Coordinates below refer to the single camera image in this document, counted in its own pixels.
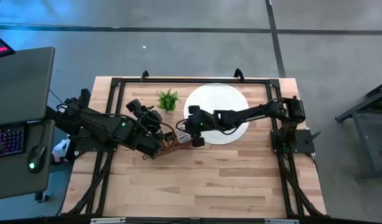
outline wooden table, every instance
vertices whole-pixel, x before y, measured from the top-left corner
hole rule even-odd
[[[111,78],[96,77],[90,108],[105,112]],[[295,79],[279,81],[282,96],[299,97]],[[156,106],[159,92],[172,89],[179,92],[180,98],[175,112],[168,114],[155,109],[164,122],[174,127],[183,119],[187,97],[201,85],[203,83],[127,83],[121,113],[130,115],[125,105],[133,99],[146,106]],[[264,85],[230,85],[244,94],[249,107],[268,102]],[[114,94],[112,112],[117,96],[118,90]],[[104,216],[285,217],[277,157],[271,148],[271,129],[269,118],[252,121],[247,132],[235,142],[206,143],[203,147],[175,151],[155,160],[144,161],[140,152],[119,147],[109,176]],[[73,208],[89,187],[95,157],[95,152],[87,152],[75,161],[63,212]],[[314,163],[304,154],[295,154],[295,162],[300,187],[317,209],[325,213]],[[297,211],[293,191],[290,193],[292,207]],[[96,191],[93,211],[99,195],[100,188]]]

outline small green plant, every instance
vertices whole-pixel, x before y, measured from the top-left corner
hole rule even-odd
[[[158,99],[158,108],[166,110],[166,112],[174,111],[176,109],[177,100],[179,100],[179,94],[177,93],[177,91],[174,93],[171,93],[170,90],[168,90],[166,93],[161,91]]]

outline white round plate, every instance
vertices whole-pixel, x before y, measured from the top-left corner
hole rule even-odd
[[[222,83],[210,83],[194,90],[184,106],[184,118],[189,117],[189,106],[198,105],[201,110],[213,114],[214,110],[241,111],[249,108],[245,96],[236,88]],[[249,122],[241,126],[231,135],[219,131],[204,131],[202,137],[209,144],[228,144],[239,139],[247,130]]]

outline desk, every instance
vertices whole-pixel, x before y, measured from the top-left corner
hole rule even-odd
[[[111,78],[96,77],[90,108],[105,112]],[[282,78],[279,82],[283,97],[299,97],[295,79]],[[135,98],[143,105],[156,106],[159,92],[172,89],[179,92],[180,98],[174,113],[155,109],[164,122],[174,127],[183,119],[187,97],[201,85],[203,83],[127,83],[121,113],[130,115],[125,105]],[[264,85],[230,85],[244,94],[249,107],[268,101]],[[112,113],[117,98],[118,90],[114,93]],[[109,176],[104,216],[286,217],[277,157],[271,149],[271,129],[269,118],[252,121],[247,132],[233,143],[190,147],[155,160],[144,161],[140,152],[119,147]],[[75,161],[63,212],[73,208],[89,187],[95,157],[95,152],[87,152]],[[294,157],[301,189],[317,209],[325,213],[314,163],[304,154]],[[296,211],[294,194],[289,188]],[[99,192],[97,189],[94,209]]]

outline keyboard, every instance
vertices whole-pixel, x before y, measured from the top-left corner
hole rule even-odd
[[[0,128],[0,157],[22,153],[24,148],[24,126]]]

